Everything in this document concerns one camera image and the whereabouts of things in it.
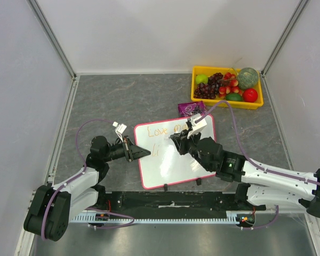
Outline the pink framed whiteboard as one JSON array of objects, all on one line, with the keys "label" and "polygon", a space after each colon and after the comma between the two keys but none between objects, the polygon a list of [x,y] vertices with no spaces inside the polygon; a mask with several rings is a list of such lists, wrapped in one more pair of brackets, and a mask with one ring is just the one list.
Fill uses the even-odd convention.
[{"label": "pink framed whiteboard", "polygon": [[189,154],[180,155],[172,140],[164,140],[187,128],[187,118],[139,124],[134,128],[137,146],[149,150],[149,156],[139,159],[141,183],[144,189],[155,189],[209,178],[215,175],[198,164]]}]

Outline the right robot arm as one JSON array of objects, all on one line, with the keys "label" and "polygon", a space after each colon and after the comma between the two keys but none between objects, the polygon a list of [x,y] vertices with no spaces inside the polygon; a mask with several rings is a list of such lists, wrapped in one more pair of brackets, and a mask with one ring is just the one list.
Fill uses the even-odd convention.
[{"label": "right robot arm", "polygon": [[320,169],[295,172],[257,162],[223,149],[211,137],[183,130],[170,136],[180,155],[190,155],[204,170],[226,182],[247,188],[234,196],[234,205],[246,210],[251,205],[298,205],[320,218]]}]

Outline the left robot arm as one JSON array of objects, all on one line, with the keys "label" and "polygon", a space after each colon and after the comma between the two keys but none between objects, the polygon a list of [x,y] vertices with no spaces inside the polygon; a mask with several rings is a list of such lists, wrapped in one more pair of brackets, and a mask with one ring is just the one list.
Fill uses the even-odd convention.
[{"label": "left robot arm", "polygon": [[120,158],[132,162],[150,154],[128,137],[115,144],[110,144],[104,136],[93,138],[84,166],[76,174],[61,183],[42,185],[36,190],[23,223],[24,230],[58,241],[75,216],[88,207],[100,210],[106,205],[106,196],[95,186],[107,175],[108,162]]}]

